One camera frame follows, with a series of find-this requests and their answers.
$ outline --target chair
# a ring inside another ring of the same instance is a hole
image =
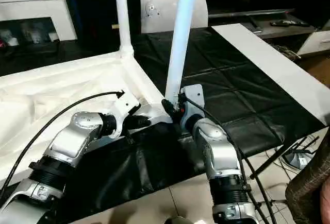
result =
[[[310,163],[288,184],[285,195],[296,224],[320,224],[320,189],[330,176],[330,132]]]

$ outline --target white fabric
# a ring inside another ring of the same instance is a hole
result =
[[[0,77],[0,188],[22,149],[55,114],[87,96],[121,90],[133,93],[142,105],[161,108],[162,94],[133,57],[118,52]],[[107,113],[116,99],[91,99],[56,119],[27,152],[12,183],[27,177],[30,162],[41,158],[75,112]]]
[[[141,0],[141,31],[173,31],[179,0]],[[192,16],[192,28],[207,27],[206,0],[196,0]]]

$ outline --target black connector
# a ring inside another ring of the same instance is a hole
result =
[[[99,138],[105,135],[111,135],[117,128],[116,118],[113,115],[103,115],[102,113],[99,113],[99,115],[103,122]]]
[[[142,115],[128,116],[124,121],[124,127],[127,130],[141,129],[150,125],[149,118]]]
[[[163,99],[161,101],[161,104],[167,114],[171,117],[173,122],[176,124],[180,123],[181,118],[183,117],[183,114],[185,112],[184,107],[180,105],[179,110],[175,110],[173,104],[167,99]]]
[[[33,169],[29,179],[60,191],[64,190],[67,179],[74,170],[69,164],[47,156],[43,156],[37,163],[31,162],[29,167]]]
[[[187,102],[186,94],[185,94],[185,93],[180,93],[180,94],[178,95],[178,101],[179,101],[179,103],[181,103],[181,104]]]
[[[203,117],[199,114],[194,114],[191,117],[189,117],[186,121],[185,128],[189,131],[190,134],[192,134],[192,130],[197,123],[198,120],[202,119]]]
[[[120,97],[122,97],[123,95],[124,95],[124,90],[122,90],[122,91],[120,91],[120,92],[116,92],[116,96],[117,96],[117,98],[120,98]]]

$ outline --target black cushion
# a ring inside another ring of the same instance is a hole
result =
[[[163,32],[142,35],[135,42],[135,58],[163,94],[171,39],[171,32]],[[182,86],[197,83],[204,88],[205,108],[247,156],[324,127],[212,28],[191,30]]]

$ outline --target wire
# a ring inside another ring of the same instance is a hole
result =
[[[319,139],[320,137],[317,136],[316,138],[314,138],[312,141],[310,141],[307,145],[305,145],[302,150],[305,150],[306,148],[308,148],[309,146],[311,146],[312,144],[316,143],[317,140]]]
[[[270,158],[270,156],[268,155],[268,153],[267,153],[267,151],[265,151],[265,154],[267,155],[267,157],[268,157],[268,159]],[[292,172],[292,173],[294,173],[294,174],[298,174],[298,173],[296,173],[295,171],[292,171],[292,170],[290,170],[290,169],[288,169],[288,168],[285,168],[285,166],[283,165],[283,162],[279,159],[279,162],[281,162],[281,166],[280,165],[278,165],[277,163],[275,163],[275,162],[273,162],[273,164],[275,164],[276,166],[278,166],[278,167],[280,167],[280,168],[282,168],[285,172],[286,171],[290,171],[290,172]]]
[[[265,214],[262,212],[259,204],[257,203],[256,199],[254,198],[254,196],[252,195],[251,192],[247,192],[249,198],[251,199],[253,205],[255,206],[256,210],[258,211],[260,217],[262,218],[262,220],[264,221],[265,224],[269,224],[269,221],[267,220]]]
[[[304,138],[301,139],[300,142],[298,142],[294,148],[290,149],[290,150],[295,150],[297,149],[299,146],[301,146],[303,144],[303,142],[307,139],[307,136],[305,136]]]
[[[290,175],[288,174],[288,172],[285,170],[284,165],[283,165],[283,162],[282,162],[281,160],[279,160],[279,162],[280,162],[280,165],[281,165],[281,167],[283,168],[285,174],[287,175],[287,177],[288,177],[289,180],[291,181],[291,177],[290,177]]]
[[[32,146],[32,144],[35,142],[35,140],[44,132],[44,130],[51,125],[52,122],[54,122],[59,116],[61,116],[64,112],[66,112],[67,110],[71,109],[72,107],[85,102],[87,100],[93,99],[93,98],[97,98],[100,96],[104,96],[104,95],[110,95],[110,94],[117,94],[117,96],[123,94],[123,92],[105,92],[105,93],[99,93],[99,94],[95,94],[86,98],[83,98],[81,100],[78,100],[77,102],[74,102],[73,104],[69,105],[68,107],[64,108],[62,111],[60,111],[59,113],[57,113],[54,117],[52,117],[51,120],[49,120],[39,131],[38,133],[31,139],[31,141],[25,146],[25,148],[22,150],[22,152],[20,153],[19,157],[17,158],[14,166],[12,167],[3,187],[2,187],[2,191],[0,194],[0,202],[4,196],[5,190],[8,187],[12,177],[14,176],[14,173],[19,165],[19,163],[21,162],[22,158],[24,157],[24,155],[26,154],[26,152],[29,150],[29,148]]]
[[[274,216],[274,213],[273,213],[273,210],[272,210],[272,207],[271,207],[271,205],[270,205],[270,202],[269,202],[268,197],[267,197],[267,195],[266,195],[265,189],[264,189],[264,187],[262,186],[262,183],[261,183],[261,181],[260,181],[258,175],[256,175],[256,172],[255,172],[255,170],[254,170],[252,164],[251,164],[250,161],[248,160],[248,158],[244,155],[244,153],[243,153],[242,150],[238,147],[238,145],[232,140],[232,138],[231,138],[229,132],[225,130],[225,128],[224,128],[224,126],[221,124],[221,122],[220,122],[216,117],[214,117],[209,111],[207,111],[206,109],[204,109],[203,107],[201,107],[201,106],[198,105],[197,103],[193,102],[191,99],[189,99],[189,98],[187,98],[187,97],[185,97],[185,99],[187,100],[187,102],[191,103],[191,104],[194,105],[195,107],[197,107],[197,108],[199,108],[200,110],[202,110],[203,112],[205,112],[205,113],[206,113],[211,119],[213,119],[213,121],[214,121],[217,125],[221,126],[222,129],[224,129],[224,131],[227,133],[227,135],[228,135],[228,140],[232,143],[232,145],[233,145],[233,146],[235,147],[235,149],[238,151],[237,156],[238,156],[238,160],[239,160],[239,163],[240,163],[240,166],[241,166],[242,177],[243,177],[243,181],[244,181],[244,183],[247,183],[247,180],[246,180],[246,175],[245,175],[245,172],[244,172],[244,166],[243,166],[243,163],[242,163],[242,156],[243,156],[243,158],[245,159],[245,161],[246,161],[247,165],[249,166],[249,168],[250,168],[250,170],[251,170],[251,172],[252,172],[254,178],[255,178],[256,181],[257,181],[257,184],[258,184],[258,186],[259,186],[259,188],[260,188],[260,191],[261,191],[261,194],[262,194],[262,196],[263,196],[263,198],[264,198],[264,200],[265,200],[265,203],[266,203],[266,206],[267,206],[267,209],[268,209],[268,211],[269,211],[269,214],[270,214],[270,217],[271,217],[271,220],[272,220],[273,224],[277,224],[276,219],[275,219],[275,216]]]

